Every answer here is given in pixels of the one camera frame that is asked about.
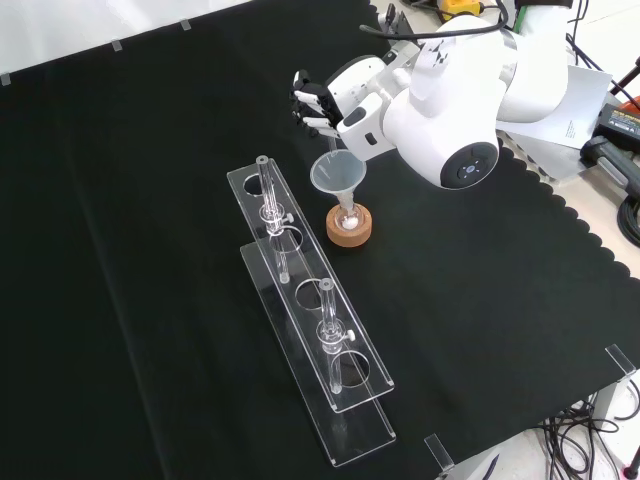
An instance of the test tube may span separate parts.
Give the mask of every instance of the test tube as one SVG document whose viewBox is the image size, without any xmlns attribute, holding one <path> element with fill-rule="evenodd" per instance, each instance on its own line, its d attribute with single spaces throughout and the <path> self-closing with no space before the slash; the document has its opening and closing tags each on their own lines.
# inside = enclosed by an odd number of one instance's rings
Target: test tube
<svg viewBox="0 0 640 480">
<path fill-rule="evenodd" d="M 353 204 L 353 191 L 338 193 L 336 197 L 338 197 L 338 202 L 340 202 L 340 206 L 347 211 L 347 214 L 349 216 L 353 216 L 356 214 L 354 204 Z"/>
<path fill-rule="evenodd" d="M 338 144 L 336 143 L 335 137 L 329 137 L 329 151 L 331 152 L 331 156 L 335 157 L 337 155 Z"/>
<path fill-rule="evenodd" d="M 260 155 L 256 159 L 258 165 L 258 174 L 260 176 L 260 187 L 262 188 L 262 198 L 264 200 L 264 215 L 273 223 L 268 225 L 271 233 L 278 232 L 282 227 L 280 213 L 278 212 L 278 202 L 276 202 L 276 192 L 273 188 L 273 179 L 271 178 L 271 165 L 269 157 Z"/>
<path fill-rule="evenodd" d="M 322 305 L 322 329 L 325 334 L 336 332 L 336 291 L 333 280 L 320 280 L 320 300 Z"/>
<path fill-rule="evenodd" d="M 342 391 L 342 366 L 340 365 L 340 355 L 329 355 L 329 388 L 334 394 Z"/>
<path fill-rule="evenodd" d="M 278 277 L 280 278 L 280 283 L 286 284 L 289 283 L 289 265 L 287 264 L 287 254 L 284 253 L 285 250 L 282 244 L 282 235 L 276 235 L 273 238 L 273 249 L 276 253 L 276 267 L 278 269 Z"/>
</svg>

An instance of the funnel stem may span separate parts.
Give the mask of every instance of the funnel stem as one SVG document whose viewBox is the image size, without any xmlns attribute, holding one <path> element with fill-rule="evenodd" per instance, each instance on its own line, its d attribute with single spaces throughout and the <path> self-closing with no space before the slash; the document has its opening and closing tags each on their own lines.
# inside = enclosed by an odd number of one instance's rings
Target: funnel stem
<svg viewBox="0 0 640 480">
<path fill-rule="evenodd" d="M 353 192 L 339 193 L 336 196 L 338 197 L 340 206 L 344 208 L 349 215 L 355 214 L 353 207 Z"/>
</svg>

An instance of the yellow device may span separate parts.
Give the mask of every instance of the yellow device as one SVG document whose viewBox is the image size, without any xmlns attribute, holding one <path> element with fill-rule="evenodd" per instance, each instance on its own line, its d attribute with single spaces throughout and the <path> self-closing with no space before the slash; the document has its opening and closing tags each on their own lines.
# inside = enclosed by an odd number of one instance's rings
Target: yellow device
<svg viewBox="0 0 640 480">
<path fill-rule="evenodd" d="M 480 3 L 480 0 L 438 0 L 438 8 L 445 12 L 469 12 L 472 15 L 480 15 L 482 11 L 482 4 Z M 442 16 L 445 21 L 451 20 L 451 15 Z"/>
</svg>

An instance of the robotic hand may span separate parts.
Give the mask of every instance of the robotic hand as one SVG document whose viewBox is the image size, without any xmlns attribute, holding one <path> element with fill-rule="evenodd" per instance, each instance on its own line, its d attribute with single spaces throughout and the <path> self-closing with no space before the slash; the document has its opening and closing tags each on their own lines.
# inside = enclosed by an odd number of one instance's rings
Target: robotic hand
<svg viewBox="0 0 640 480">
<path fill-rule="evenodd" d="M 339 137 L 362 161 L 397 148 L 434 185 L 474 185 L 498 160 L 497 119 L 536 122 L 562 101 L 571 3 L 521 0 L 518 6 L 528 10 L 520 34 L 487 32 L 487 21 L 463 15 L 444 24 L 437 38 L 396 35 L 389 14 L 381 15 L 383 31 L 391 33 L 379 36 L 393 40 L 391 50 L 382 59 L 354 59 L 326 87 L 298 72 L 294 116 L 313 135 Z M 455 33 L 470 29 L 486 33 Z"/>
</svg>

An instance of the white paper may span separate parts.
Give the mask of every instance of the white paper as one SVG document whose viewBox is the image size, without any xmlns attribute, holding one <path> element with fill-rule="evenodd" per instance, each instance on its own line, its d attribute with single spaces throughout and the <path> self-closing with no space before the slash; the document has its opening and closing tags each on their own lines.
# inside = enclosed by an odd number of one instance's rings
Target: white paper
<svg viewBox="0 0 640 480">
<path fill-rule="evenodd" d="M 564 99 L 547 118 L 534 123 L 497 122 L 508 133 L 582 148 L 591 138 L 602 109 L 611 75 L 569 65 L 569 84 Z"/>
</svg>

